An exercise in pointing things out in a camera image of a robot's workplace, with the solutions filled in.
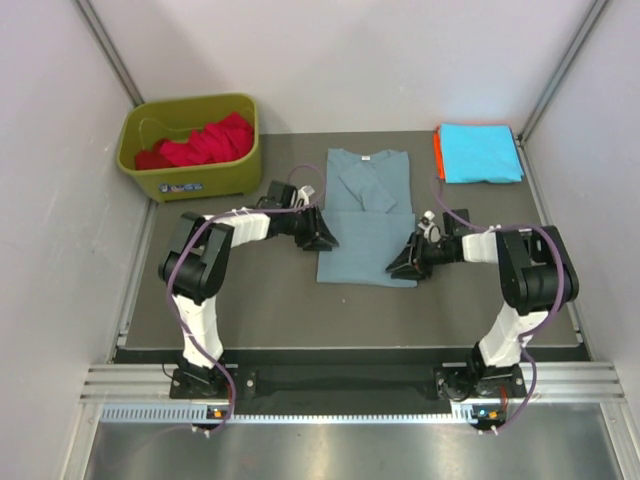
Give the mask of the grey-blue t-shirt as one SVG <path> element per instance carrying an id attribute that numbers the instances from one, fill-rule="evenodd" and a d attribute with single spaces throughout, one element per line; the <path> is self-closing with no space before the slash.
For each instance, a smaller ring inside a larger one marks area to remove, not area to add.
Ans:
<path id="1" fill-rule="evenodd" d="M 318 282 L 417 286 L 414 280 L 394 279 L 386 272 L 416 224 L 405 151 L 363 155 L 329 149 L 322 216 L 339 246 L 319 254 Z"/>

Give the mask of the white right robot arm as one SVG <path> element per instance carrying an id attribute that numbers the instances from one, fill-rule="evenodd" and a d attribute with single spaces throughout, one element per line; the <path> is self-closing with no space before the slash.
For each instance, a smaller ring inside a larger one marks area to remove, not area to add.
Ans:
<path id="1" fill-rule="evenodd" d="M 465 209 L 446 211 L 442 218 L 438 225 L 433 212 L 426 212 L 387 273 L 422 281 L 440 265 L 494 264 L 503 304 L 465 365 L 437 370 L 438 393 L 455 402 L 501 393 L 521 396 L 519 363 L 527 344 L 537 328 L 579 293 L 563 240 L 554 226 L 475 228 Z"/>

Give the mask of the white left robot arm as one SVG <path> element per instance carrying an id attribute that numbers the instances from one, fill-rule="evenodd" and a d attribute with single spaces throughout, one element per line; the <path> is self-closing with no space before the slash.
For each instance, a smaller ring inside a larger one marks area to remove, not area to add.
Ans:
<path id="1" fill-rule="evenodd" d="M 230 372 L 220 362 L 224 347 L 216 308 L 234 248 L 279 235 L 291 236 L 304 251 L 339 246 L 313 195 L 309 185 L 298 188 L 273 181 L 254 206 L 213 216 L 181 215 L 158 268 L 184 341 L 182 358 L 172 373 L 171 398 L 220 398 L 235 392 Z"/>

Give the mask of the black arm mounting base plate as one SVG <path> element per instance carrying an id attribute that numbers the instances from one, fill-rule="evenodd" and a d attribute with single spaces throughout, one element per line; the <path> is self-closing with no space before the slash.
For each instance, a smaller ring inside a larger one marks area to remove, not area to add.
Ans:
<path id="1" fill-rule="evenodd" d="M 407 392 L 426 400 L 514 399 L 526 394 L 518 366 L 476 377 L 466 365 L 282 364 L 227 367 L 202 373 L 180 366 L 172 372 L 169 397 L 180 400 L 264 398 L 280 392 Z"/>

